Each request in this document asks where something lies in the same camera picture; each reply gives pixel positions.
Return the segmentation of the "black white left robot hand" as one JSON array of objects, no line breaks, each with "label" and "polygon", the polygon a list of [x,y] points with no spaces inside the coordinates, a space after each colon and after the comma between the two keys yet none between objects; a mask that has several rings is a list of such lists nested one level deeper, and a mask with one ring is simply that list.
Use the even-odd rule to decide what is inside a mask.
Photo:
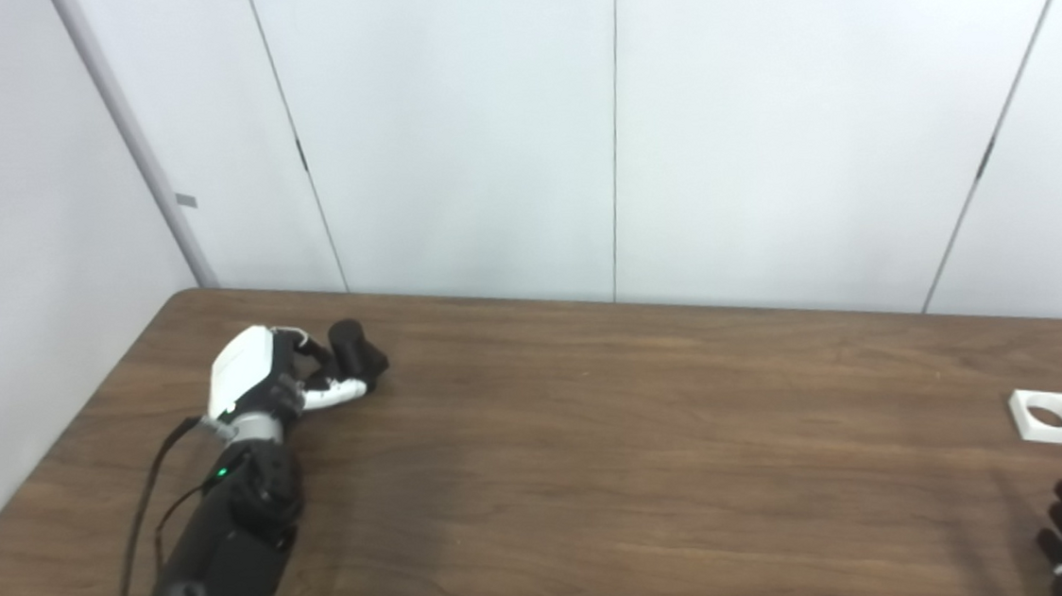
[{"label": "black white left robot hand", "polygon": [[212,365],[204,423],[230,441],[271,439],[307,412],[372,391],[369,380],[343,374],[335,352],[299,328],[249,326]]}]

